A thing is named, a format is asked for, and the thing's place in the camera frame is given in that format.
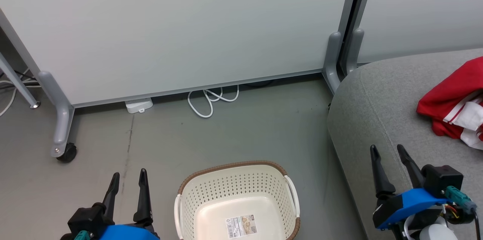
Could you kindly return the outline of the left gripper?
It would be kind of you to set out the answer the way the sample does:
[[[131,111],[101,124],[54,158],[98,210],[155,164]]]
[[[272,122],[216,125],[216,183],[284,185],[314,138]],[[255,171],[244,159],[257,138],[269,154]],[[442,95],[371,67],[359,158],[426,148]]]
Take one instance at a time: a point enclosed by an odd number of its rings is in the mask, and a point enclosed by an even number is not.
[[[90,208],[79,208],[69,219],[70,232],[60,237],[61,240],[159,240],[152,228],[136,223],[152,223],[151,195],[147,170],[142,168],[138,180],[137,211],[133,224],[116,225],[113,221],[115,197],[120,186],[120,173],[111,178],[102,203],[95,203]]]

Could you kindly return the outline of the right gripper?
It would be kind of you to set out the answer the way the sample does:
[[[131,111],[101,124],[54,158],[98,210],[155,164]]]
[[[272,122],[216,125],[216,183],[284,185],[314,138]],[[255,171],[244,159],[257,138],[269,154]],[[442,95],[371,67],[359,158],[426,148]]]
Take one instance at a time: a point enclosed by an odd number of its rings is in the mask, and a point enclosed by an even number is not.
[[[389,229],[391,225],[405,220],[409,216],[424,211],[434,205],[448,202],[446,198],[436,198],[423,188],[425,177],[419,166],[409,156],[403,145],[397,145],[400,161],[406,167],[412,188],[399,195],[390,183],[381,164],[381,156],[375,145],[370,146],[373,181],[377,199],[386,199],[378,203],[373,213],[373,223],[376,229]]]

